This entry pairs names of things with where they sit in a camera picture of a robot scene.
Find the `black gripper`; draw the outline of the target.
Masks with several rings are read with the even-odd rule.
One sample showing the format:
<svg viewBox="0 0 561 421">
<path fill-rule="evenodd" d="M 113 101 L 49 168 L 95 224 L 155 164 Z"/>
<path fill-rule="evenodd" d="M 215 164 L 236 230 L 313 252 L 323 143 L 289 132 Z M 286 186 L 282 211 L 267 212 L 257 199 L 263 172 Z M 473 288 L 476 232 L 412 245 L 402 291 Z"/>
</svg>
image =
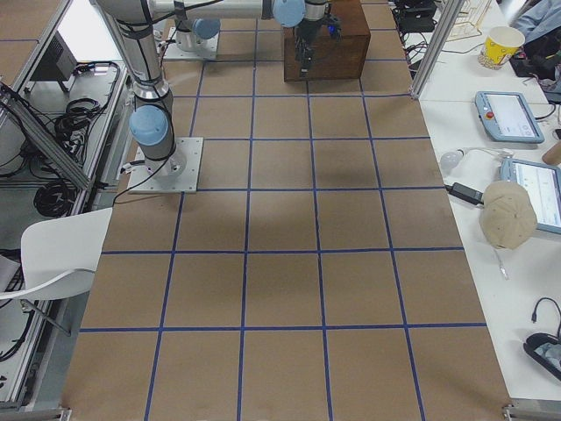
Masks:
<svg viewBox="0 0 561 421">
<path fill-rule="evenodd" d="M 332 39 L 341 38 L 340 19 L 326 12 L 319 20 L 304 19 L 295 28 L 295 60 L 302 61 L 302 77 L 306 77 L 311 69 L 314 49 L 310 45 L 317 37 L 320 29 L 326 26 Z"/>
</svg>

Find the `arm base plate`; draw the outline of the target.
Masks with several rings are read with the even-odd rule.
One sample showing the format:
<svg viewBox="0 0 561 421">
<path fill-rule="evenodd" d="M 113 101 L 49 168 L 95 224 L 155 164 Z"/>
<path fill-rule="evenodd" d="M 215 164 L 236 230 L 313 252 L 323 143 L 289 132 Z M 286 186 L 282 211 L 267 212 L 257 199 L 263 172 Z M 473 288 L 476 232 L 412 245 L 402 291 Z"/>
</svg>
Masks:
<svg viewBox="0 0 561 421">
<path fill-rule="evenodd" d="M 219 34 L 202 39 L 194 32 L 169 30 L 162 48 L 163 58 L 170 61 L 214 61 L 217 57 Z"/>
<path fill-rule="evenodd" d="M 203 149 L 202 137 L 178 137 L 175 152 L 160 169 L 155 161 L 133 166 L 127 188 L 135 194 L 195 193 Z"/>
</svg>

